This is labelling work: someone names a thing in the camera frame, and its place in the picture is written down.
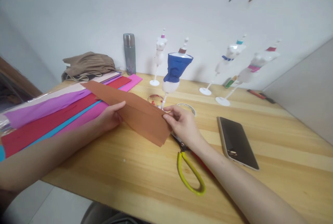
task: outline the smartphone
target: smartphone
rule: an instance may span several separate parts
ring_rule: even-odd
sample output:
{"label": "smartphone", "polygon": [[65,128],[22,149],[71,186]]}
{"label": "smartphone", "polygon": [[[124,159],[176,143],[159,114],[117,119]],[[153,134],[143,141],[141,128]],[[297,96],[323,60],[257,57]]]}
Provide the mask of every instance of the smartphone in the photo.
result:
{"label": "smartphone", "polygon": [[217,117],[224,155],[248,168],[259,170],[250,143],[240,123]]}

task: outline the dress form stand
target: dress form stand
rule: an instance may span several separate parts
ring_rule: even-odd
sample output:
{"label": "dress form stand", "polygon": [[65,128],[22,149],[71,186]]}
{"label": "dress form stand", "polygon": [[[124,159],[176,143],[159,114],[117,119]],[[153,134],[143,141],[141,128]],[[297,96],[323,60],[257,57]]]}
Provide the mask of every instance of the dress form stand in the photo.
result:
{"label": "dress form stand", "polygon": [[179,78],[186,67],[192,62],[193,57],[186,54],[188,38],[185,38],[184,45],[176,53],[168,54],[168,73],[163,79],[162,90],[165,96],[162,101],[161,109],[164,108],[165,100],[169,93],[175,92],[179,86]]}
{"label": "dress form stand", "polygon": [[280,55],[278,52],[276,52],[276,48],[280,42],[281,40],[278,40],[273,47],[269,47],[264,51],[255,53],[250,65],[239,73],[237,77],[239,83],[232,89],[232,91],[230,91],[226,97],[216,97],[215,100],[222,106],[230,106],[228,98],[236,90],[236,88],[238,88],[238,86],[242,83],[249,83],[254,81],[254,79],[259,75],[260,68],[273,61]]}
{"label": "dress form stand", "polygon": [[209,87],[213,84],[214,80],[216,79],[217,75],[220,74],[223,71],[226,71],[230,65],[231,62],[239,56],[239,54],[246,48],[245,45],[243,45],[244,38],[246,37],[246,34],[242,37],[242,39],[239,41],[237,40],[236,44],[231,44],[228,46],[227,53],[225,56],[222,56],[222,59],[215,67],[215,76],[212,79],[211,83],[206,88],[200,88],[199,91],[206,95],[210,96],[212,92],[209,90]]}
{"label": "dress form stand", "polygon": [[161,37],[157,38],[157,42],[156,42],[156,55],[154,57],[154,64],[156,65],[155,77],[154,77],[154,80],[151,80],[149,82],[150,85],[152,85],[152,86],[158,86],[160,84],[160,82],[158,80],[156,80],[157,70],[158,70],[159,66],[163,63],[163,59],[164,59],[163,50],[168,41],[165,38],[164,33],[165,33],[165,29],[163,29],[163,33],[162,33]]}

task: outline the yellow scissor handle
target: yellow scissor handle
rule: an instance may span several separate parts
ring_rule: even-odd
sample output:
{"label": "yellow scissor handle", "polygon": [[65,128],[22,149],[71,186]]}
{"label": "yellow scissor handle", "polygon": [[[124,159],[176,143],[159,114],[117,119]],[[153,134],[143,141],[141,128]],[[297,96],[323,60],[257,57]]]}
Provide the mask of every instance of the yellow scissor handle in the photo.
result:
{"label": "yellow scissor handle", "polygon": [[[187,163],[187,165],[190,167],[190,169],[192,170],[192,172],[194,173],[194,175],[197,177],[199,183],[200,183],[200,189],[196,190],[194,188],[191,187],[191,185],[187,182],[187,180],[185,179],[183,172],[181,171],[181,159],[184,159],[185,162]],[[195,193],[196,195],[203,195],[206,192],[206,186],[204,181],[202,180],[201,176],[199,175],[198,171],[195,169],[195,167],[193,167],[192,163],[189,162],[189,160],[187,159],[185,152],[178,152],[178,157],[177,157],[177,168],[178,168],[178,173],[180,176],[180,179],[182,180],[182,182],[185,184],[185,186],[192,191],[193,193]]]}

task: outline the brown paper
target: brown paper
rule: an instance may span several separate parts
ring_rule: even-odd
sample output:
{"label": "brown paper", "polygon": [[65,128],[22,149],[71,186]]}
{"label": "brown paper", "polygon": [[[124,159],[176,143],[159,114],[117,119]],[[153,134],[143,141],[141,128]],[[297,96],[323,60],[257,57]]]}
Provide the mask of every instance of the brown paper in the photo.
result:
{"label": "brown paper", "polygon": [[157,146],[161,147],[165,143],[172,128],[163,119],[162,115],[165,114],[163,110],[133,93],[114,89],[95,81],[82,85],[109,105],[126,101],[126,105],[118,110],[124,121],[138,134]]}

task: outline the scissors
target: scissors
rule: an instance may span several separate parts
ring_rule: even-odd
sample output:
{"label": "scissors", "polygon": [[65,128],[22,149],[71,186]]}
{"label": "scissors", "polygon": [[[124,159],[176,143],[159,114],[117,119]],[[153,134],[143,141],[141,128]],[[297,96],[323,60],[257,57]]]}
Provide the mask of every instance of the scissors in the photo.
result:
{"label": "scissors", "polygon": [[[177,156],[177,169],[178,169],[178,173],[180,176],[181,181],[185,184],[185,186],[193,193],[195,193],[196,195],[203,195],[206,192],[206,186],[204,181],[202,180],[201,176],[199,175],[198,171],[195,169],[195,167],[192,165],[192,163],[187,159],[185,151],[190,151],[191,154],[201,163],[203,164],[203,162],[200,160],[200,158],[194,154],[193,151],[191,151],[183,142],[182,140],[174,133],[171,133],[173,138],[175,139],[175,141],[179,144],[180,147],[180,152],[178,152],[178,156]],[[194,189],[185,179],[183,172],[181,171],[181,159],[184,159],[184,161],[187,163],[187,165],[190,167],[190,169],[192,170],[192,172],[194,173],[194,175],[197,177],[199,183],[200,183],[200,188],[199,189]]]}

